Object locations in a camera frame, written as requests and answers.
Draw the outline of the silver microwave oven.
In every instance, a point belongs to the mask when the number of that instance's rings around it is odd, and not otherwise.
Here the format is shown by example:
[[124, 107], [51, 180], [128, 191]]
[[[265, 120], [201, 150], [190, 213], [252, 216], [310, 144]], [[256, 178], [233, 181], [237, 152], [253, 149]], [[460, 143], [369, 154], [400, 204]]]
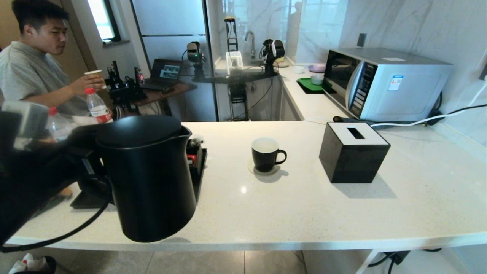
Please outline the silver microwave oven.
[[387, 48], [328, 52], [322, 90], [349, 116], [379, 123], [428, 117], [454, 66]]

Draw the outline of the grey refrigerator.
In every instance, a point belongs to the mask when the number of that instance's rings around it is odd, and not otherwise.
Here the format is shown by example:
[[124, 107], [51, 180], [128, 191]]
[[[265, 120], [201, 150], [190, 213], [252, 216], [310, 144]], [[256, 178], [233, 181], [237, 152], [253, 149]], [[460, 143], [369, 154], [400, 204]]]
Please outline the grey refrigerator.
[[[131, 5], [148, 65], [155, 59], [182, 61], [180, 80], [192, 83], [194, 67], [186, 49], [190, 42], [198, 42], [205, 77], [213, 76], [205, 0], [131, 0]], [[195, 89], [164, 99], [160, 106], [182, 121], [219, 120], [212, 83], [196, 83]]]

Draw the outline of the clear glass coaster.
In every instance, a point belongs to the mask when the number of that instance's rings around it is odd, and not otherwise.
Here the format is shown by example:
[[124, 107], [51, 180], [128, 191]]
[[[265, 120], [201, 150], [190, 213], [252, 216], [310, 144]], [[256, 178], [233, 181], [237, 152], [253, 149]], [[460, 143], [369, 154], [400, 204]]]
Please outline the clear glass coaster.
[[270, 176], [270, 175], [276, 174], [280, 170], [280, 166], [276, 165], [268, 172], [261, 172], [261, 171], [257, 170], [257, 168], [255, 167], [252, 158], [249, 158], [249, 160], [247, 162], [247, 168], [248, 168], [250, 173], [252, 173], [254, 175], [259, 175], [259, 176]]

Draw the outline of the black upright frame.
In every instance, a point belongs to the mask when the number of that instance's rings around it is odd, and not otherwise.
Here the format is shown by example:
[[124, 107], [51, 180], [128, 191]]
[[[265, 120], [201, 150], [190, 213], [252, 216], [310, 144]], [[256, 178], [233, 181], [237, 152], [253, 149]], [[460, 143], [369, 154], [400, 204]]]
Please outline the black upright frame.
[[227, 51], [228, 52], [239, 51], [235, 17], [227, 16], [227, 17], [225, 17], [224, 22], [225, 22], [225, 26], [226, 26]]

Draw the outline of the small brown rimmed paper cup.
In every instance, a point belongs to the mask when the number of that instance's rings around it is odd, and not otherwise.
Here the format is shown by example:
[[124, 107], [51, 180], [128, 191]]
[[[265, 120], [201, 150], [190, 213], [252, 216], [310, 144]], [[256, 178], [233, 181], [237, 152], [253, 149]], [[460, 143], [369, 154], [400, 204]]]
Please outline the small brown rimmed paper cup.
[[103, 90], [106, 88], [104, 74], [101, 70], [94, 70], [84, 73], [84, 89], [93, 88], [94, 90]]

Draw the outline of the water bottle with red label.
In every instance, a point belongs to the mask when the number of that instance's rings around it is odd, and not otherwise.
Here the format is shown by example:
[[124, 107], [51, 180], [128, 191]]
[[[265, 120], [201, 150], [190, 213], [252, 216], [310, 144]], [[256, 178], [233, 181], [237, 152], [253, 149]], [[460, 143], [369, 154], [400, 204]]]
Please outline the water bottle with red label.
[[111, 113], [103, 99], [96, 93], [95, 89], [87, 88], [84, 92], [87, 95], [86, 103], [91, 116], [94, 117], [99, 124], [112, 123], [113, 118]]

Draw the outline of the person in grey shirt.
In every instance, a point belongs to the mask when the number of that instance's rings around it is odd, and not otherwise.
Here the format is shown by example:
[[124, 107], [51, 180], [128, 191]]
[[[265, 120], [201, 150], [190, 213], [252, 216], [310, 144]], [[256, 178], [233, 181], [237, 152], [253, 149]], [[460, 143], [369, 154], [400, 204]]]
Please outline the person in grey shirt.
[[56, 107], [68, 116], [88, 113], [84, 76], [70, 81], [54, 56], [67, 43], [69, 14], [50, 0], [13, 0], [20, 37], [0, 52], [0, 91], [6, 101]]

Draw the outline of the clear water bottle red cap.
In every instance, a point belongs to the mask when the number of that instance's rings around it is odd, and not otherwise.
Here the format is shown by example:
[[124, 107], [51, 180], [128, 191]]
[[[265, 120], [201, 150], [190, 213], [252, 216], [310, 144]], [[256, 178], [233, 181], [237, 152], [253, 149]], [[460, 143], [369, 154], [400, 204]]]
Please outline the clear water bottle red cap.
[[71, 123], [61, 116], [56, 107], [50, 107], [48, 111], [47, 130], [56, 142], [66, 140], [72, 133]]

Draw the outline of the green mat on black tray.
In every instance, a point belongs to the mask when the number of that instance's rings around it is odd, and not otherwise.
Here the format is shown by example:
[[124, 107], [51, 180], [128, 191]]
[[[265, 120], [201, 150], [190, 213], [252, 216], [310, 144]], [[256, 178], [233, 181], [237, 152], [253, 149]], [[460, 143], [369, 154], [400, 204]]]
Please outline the green mat on black tray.
[[297, 83], [306, 94], [325, 94], [326, 92], [329, 94], [336, 93], [331, 83], [325, 78], [321, 86], [313, 85], [310, 78], [299, 78]]

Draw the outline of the brown wooden table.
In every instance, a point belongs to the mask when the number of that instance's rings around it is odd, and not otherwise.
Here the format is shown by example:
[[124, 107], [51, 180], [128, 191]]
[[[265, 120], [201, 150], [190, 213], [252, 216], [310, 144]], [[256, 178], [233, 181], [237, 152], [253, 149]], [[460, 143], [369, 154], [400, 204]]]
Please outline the brown wooden table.
[[152, 106], [152, 104], [156, 104], [157, 110], [155, 113], [158, 115], [166, 115], [172, 116], [172, 110], [169, 106], [169, 98], [182, 95], [184, 93], [190, 92], [197, 88], [196, 85], [186, 82], [179, 82], [175, 85], [165, 89], [165, 90], [151, 90], [151, 89], [142, 89], [142, 92], [145, 94], [145, 97], [142, 99], [135, 100], [133, 102], [134, 105], [137, 107], [141, 106]]

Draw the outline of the black tissue box white lid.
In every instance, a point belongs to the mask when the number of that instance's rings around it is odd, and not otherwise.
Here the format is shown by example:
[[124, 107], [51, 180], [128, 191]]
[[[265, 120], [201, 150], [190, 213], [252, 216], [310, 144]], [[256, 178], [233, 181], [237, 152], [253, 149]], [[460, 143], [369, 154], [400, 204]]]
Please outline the black tissue box white lid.
[[318, 159], [331, 183], [372, 183], [390, 147], [367, 123], [327, 123]]

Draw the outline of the black mug white inside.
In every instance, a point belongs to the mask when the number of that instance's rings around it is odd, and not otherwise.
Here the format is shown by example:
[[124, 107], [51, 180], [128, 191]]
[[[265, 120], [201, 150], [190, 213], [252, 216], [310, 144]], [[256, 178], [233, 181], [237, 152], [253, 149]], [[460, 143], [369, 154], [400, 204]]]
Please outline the black mug white inside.
[[287, 160], [287, 152], [279, 148], [275, 139], [260, 137], [251, 144], [254, 167], [261, 173], [268, 173], [274, 166], [281, 165]]

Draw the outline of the black compartment box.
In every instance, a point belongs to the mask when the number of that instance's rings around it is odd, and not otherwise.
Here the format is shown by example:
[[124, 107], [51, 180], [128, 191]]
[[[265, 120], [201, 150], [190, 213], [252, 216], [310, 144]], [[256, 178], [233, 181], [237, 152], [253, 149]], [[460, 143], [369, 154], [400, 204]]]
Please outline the black compartment box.
[[192, 177], [198, 177], [201, 175], [202, 170], [202, 145], [196, 148], [188, 148], [186, 145], [186, 155], [187, 154], [196, 154], [197, 155], [197, 164], [196, 166], [189, 166], [189, 170]]

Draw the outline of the black serving tray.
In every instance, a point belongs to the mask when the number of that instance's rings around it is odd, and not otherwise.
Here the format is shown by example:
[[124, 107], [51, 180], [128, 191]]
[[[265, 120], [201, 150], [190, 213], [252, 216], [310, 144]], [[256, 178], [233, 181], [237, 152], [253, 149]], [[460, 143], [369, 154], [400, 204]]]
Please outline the black serving tray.
[[[202, 176], [204, 174], [205, 162], [207, 159], [207, 149], [202, 146], [193, 146], [186, 148], [188, 167], [190, 177], [193, 183], [193, 191], [196, 202], [199, 200]], [[103, 182], [97, 182], [97, 189], [88, 189], [87, 191], [80, 186], [80, 193], [71, 202], [73, 209], [97, 209], [100, 208], [107, 197], [107, 186]]]

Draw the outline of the black power adapter brick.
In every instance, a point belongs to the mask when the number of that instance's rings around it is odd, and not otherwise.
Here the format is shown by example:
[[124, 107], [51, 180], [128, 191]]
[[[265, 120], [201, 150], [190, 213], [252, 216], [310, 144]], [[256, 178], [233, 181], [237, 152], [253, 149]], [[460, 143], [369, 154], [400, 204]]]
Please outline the black power adapter brick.
[[396, 265], [399, 265], [403, 262], [405, 257], [410, 253], [411, 251], [396, 251], [396, 252], [384, 252], [385, 257], [388, 260], [393, 261]]

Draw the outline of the black trash bin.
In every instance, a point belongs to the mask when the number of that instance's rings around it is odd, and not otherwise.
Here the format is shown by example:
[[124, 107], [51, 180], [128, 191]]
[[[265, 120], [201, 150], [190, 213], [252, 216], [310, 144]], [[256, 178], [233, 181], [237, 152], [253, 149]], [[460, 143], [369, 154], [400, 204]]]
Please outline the black trash bin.
[[55, 274], [56, 267], [53, 257], [34, 257], [31, 253], [27, 253], [21, 260], [15, 262], [8, 274]]

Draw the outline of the metal kitchen faucet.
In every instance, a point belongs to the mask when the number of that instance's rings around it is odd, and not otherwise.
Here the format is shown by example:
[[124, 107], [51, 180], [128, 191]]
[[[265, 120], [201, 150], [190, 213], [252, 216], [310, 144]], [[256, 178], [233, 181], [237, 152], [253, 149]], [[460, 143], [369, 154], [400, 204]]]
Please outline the metal kitchen faucet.
[[252, 31], [247, 31], [245, 34], [245, 41], [250, 42], [250, 58], [255, 59], [256, 51], [255, 51], [255, 35]]

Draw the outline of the window with dark frame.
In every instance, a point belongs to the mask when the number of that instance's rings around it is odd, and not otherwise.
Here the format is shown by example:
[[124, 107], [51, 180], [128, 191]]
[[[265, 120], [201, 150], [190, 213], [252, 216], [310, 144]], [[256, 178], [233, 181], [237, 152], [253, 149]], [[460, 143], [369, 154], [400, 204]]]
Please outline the window with dark frame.
[[110, 0], [88, 0], [97, 31], [103, 44], [121, 41], [121, 35], [116, 24], [115, 15]]

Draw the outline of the black laptop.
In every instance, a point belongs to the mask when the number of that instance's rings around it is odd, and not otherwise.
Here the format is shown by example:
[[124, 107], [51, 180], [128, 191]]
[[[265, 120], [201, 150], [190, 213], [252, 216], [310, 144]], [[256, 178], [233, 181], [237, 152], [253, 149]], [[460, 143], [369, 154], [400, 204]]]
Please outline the black laptop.
[[151, 76], [140, 85], [142, 89], [162, 91], [178, 83], [182, 61], [155, 59]]

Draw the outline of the black electric kettle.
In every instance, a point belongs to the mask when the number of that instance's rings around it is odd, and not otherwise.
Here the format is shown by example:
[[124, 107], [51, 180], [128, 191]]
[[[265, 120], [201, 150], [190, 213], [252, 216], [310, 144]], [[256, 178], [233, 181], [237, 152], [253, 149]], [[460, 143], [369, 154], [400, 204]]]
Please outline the black electric kettle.
[[107, 169], [124, 235], [156, 242], [179, 232], [197, 205], [186, 159], [191, 131], [172, 116], [99, 125], [94, 153]]

